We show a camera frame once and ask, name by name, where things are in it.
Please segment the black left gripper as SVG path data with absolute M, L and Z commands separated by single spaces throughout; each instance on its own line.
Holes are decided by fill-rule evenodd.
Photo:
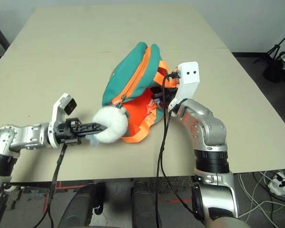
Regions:
M 81 137 L 101 133 L 107 127 L 98 123 L 81 123 L 78 118 L 68 118 L 54 127 L 54 137 L 58 144 L 81 144 Z

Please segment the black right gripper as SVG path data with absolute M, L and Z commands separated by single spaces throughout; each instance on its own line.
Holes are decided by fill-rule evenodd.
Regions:
M 170 102 L 175 98 L 178 88 L 164 88 L 164 94 L 162 87 L 156 86 L 151 88 L 152 99 L 159 100 L 163 103 L 165 100 L 166 105 L 169 105 Z

